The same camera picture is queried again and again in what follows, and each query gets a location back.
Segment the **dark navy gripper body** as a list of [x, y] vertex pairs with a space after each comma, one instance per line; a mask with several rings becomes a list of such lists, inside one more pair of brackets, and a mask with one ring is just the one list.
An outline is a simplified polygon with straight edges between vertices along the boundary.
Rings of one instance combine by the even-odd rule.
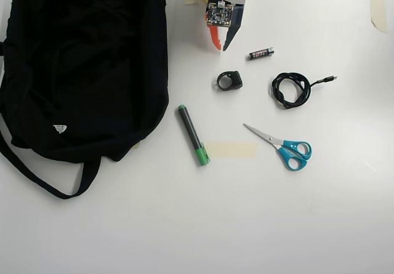
[[244, 5], [235, 4], [235, 6], [233, 8], [233, 15], [232, 15], [232, 27], [233, 28], [239, 29], [241, 27], [243, 13], [244, 13]]

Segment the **dark navy gripper finger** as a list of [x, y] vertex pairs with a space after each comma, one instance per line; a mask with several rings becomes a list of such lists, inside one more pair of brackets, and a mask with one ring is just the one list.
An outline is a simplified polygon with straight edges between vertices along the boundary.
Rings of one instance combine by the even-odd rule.
[[223, 51], [226, 51], [240, 29], [240, 25], [231, 26], [228, 28], [225, 44], [223, 46]]

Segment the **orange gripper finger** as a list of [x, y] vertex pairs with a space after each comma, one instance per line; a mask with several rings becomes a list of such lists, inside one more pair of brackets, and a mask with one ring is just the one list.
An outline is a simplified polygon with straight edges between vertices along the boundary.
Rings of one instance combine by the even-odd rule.
[[208, 26], [210, 35], [211, 35], [211, 40], [215, 48], [219, 51], [222, 50], [220, 38], [219, 38], [219, 29], [217, 26]]

